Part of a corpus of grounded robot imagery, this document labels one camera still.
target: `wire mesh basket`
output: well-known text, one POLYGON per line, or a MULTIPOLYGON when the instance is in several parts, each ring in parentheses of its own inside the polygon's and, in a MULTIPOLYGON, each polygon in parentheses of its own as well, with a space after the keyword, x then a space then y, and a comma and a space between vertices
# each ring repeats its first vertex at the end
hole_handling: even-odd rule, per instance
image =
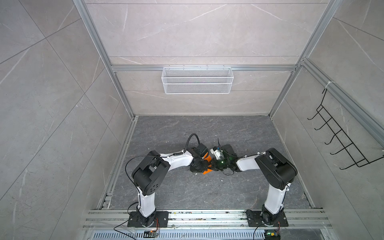
POLYGON ((230 67, 167 67, 161 75, 166 94, 229 93, 230 67))

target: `zip tie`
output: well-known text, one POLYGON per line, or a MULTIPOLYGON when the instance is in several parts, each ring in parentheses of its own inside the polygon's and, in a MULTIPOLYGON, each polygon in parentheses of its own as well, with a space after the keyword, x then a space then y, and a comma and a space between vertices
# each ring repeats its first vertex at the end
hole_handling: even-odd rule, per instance
POLYGON ((336 82, 328 81, 327 85, 325 85, 325 88, 326 88, 326 89, 327 89, 327 87, 328 87, 328 85, 329 85, 330 83, 336 83, 336 82))

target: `wall tile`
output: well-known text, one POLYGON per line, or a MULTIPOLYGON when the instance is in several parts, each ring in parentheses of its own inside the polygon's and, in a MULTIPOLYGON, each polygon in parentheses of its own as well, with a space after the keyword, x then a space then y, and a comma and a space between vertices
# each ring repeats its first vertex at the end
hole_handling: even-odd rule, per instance
POLYGON ((120 102, 120 96, 106 69, 100 73, 85 94, 108 124, 120 102))
POLYGON ((80 18, 72 0, 20 0, 45 36, 80 18))
POLYGON ((335 18, 384 39, 384 2, 381 0, 344 0, 335 18))
POLYGON ((231 91, 281 90, 290 71, 235 71, 231 91))
POLYGON ((298 56, 326 4, 87 6, 110 56, 298 56))
MULTIPOLYGON (((234 71, 231 91, 281 90, 289 71, 234 71)), ((164 91, 161 71, 118 72, 118 78, 127 91, 164 91)))
POLYGON ((127 91, 164 91, 161 71, 117 72, 124 90, 127 91))
POLYGON ((64 208, 51 239, 62 239, 64 236, 66 239, 80 239, 78 234, 82 223, 89 210, 97 208, 119 148, 119 142, 107 128, 64 208))
MULTIPOLYGON (((303 71, 295 80, 286 99, 313 139, 317 149, 337 179, 338 184, 369 230, 370 235, 374 239, 380 239, 382 236, 381 222, 384 222, 382 214, 384 213, 384 203, 382 201, 384 192, 380 190, 382 186, 382 176, 384 174, 384 159, 360 168, 354 166, 346 170, 339 169, 339 167, 344 168, 353 164, 352 159, 346 151, 331 155, 331 152, 337 152, 339 149, 342 149, 342 146, 336 138, 333 139, 331 144, 324 144, 324 142, 331 140, 333 134, 328 127, 324 127, 318 131, 314 130, 315 127, 319 128, 324 124, 321 117, 317 116, 313 120, 307 119, 315 115, 315 109, 323 98, 321 94, 323 89, 323 86, 308 72, 303 71)), ((382 146, 376 142, 330 93, 325 95, 323 105, 367 159, 372 161, 382 157, 382 146)), ((338 137, 343 141, 345 146, 350 143, 343 133, 339 133, 338 137)), ((356 160, 363 159, 355 147, 351 146, 348 149, 356 160)))
POLYGON ((179 4, 194 4, 194 3, 327 3, 327 0, 86 0, 86 3, 179 3, 179 4))
POLYGON ((83 21, 76 21, 47 39, 83 91, 87 91, 104 65, 83 21))
POLYGON ((0 200, 3 239, 49 239, 106 128, 84 95, 0 200))
POLYGON ((279 57, 110 57, 112 64, 296 64, 299 56, 279 57))
POLYGON ((307 130, 285 100, 273 121, 315 206, 325 209, 339 239, 372 239, 307 130))
POLYGON ((46 40, 0 64, 0 79, 2 197, 83 91, 46 40))
POLYGON ((120 144, 124 139, 125 132, 127 131, 130 122, 131 119, 129 118, 127 110, 125 109, 124 104, 120 101, 111 121, 108 124, 120 144))
POLYGON ((229 94, 165 94, 126 91, 135 114, 267 115, 280 91, 233 91, 229 94))
POLYGON ((17 0, 0 2, 0 63, 44 38, 17 0))
POLYGON ((310 59, 384 124, 384 41, 332 19, 310 59))

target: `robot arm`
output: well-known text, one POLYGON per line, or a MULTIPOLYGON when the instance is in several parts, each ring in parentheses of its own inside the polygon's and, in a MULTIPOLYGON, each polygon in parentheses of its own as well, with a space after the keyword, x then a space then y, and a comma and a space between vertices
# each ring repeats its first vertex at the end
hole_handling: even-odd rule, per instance
POLYGON ((262 219, 265 224, 273 225, 283 212, 285 194, 297 175, 296 167, 276 149, 249 157, 242 157, 236 162, 241 171, 260 169, 269 183, 268 195, 262 206, 262 219))
POLYGON ((139 197, 137 208, 142 225, 150 226, 155 218, 155 191, 163 182, 167 172, 182 166, 190 166, 192 172, 203 172, 208 167, 208 161, 203 159, 207 156, 208 149, 203 144, 185 152, 170 154, 149 152, 148 156, 132 172, 139 197))
MULTIPOLYGON (((148 157, 143 159, 132 172, 139 196, 137 208, 143 226, 150 226, 155 218, 155 191, 161 185, 167 172, 182 166, 190 166, 192 172, 204 172, 210 164, 207 160, 208 155, 206 146, 199 144, 186 151, 171 154, 151 151, 148 157)), ((236 165, 238 172, 251 169, 262 170, 270 184, 267 200, 262 209, 262 218, 264 223, 273 223, 282 213, 285 194, 297 175, 295 166, 274 148, 261 154, 236 158, 235 162, 230 164, 231 166, 236 165)))

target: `gray stone floor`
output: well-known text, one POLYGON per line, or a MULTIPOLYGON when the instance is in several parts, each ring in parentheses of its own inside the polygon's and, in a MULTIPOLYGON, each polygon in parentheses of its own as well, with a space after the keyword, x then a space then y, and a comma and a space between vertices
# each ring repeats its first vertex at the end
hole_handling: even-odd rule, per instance
MULTIPOLYGON (((150 150, 179 151, 191 133, 196 133, 208 148, 216 146, 219 137, 220 144, 231 144, 238 156, 270 147, 286 155, 268 116, 140 116, 123 166, 128 159, 150 150)), ((196 143, 192 138, 190 146, 196 143)), ((141 160, 128 164, 129 174, 141 160)), ((268 182, 260 170, 226 176, 223 172, 195 174, 189 167, 180 167, 167 174, 156 192, 155 204, 157 209, 259 209, 267 193, 268 182)), ((137 191, 121 169, 110 207, 126 209, 135 201, 137 191)), ((298 180, 292 183, 284 204, 287 209, 310 208, 298 180)))

